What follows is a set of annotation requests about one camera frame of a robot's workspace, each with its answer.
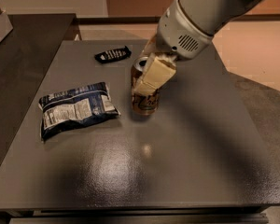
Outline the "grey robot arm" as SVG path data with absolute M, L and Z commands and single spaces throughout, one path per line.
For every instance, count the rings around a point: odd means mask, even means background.
M 144 69 L 132 79 L 135 94 L 149 96 L 175 75 L 178 60 L 192 60 L 229 21 L 262 0 L 174 0 L 161 16 L 156 34 L 136 64 Z

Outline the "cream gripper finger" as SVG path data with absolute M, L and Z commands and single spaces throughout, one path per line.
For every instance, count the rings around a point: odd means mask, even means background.
M 176 56 L 164 53 L 151 53 L 147 59 L 142 75 L 133 84 L 133 92 L 149 96 L 176 73 Z
M 152 36 L 148 42 L 146 43 L 145 47 L 141 51 L 141 57 L 149 57 L 151 53 L 155 53 L 157 51 L 156 47 L 156 36 Z

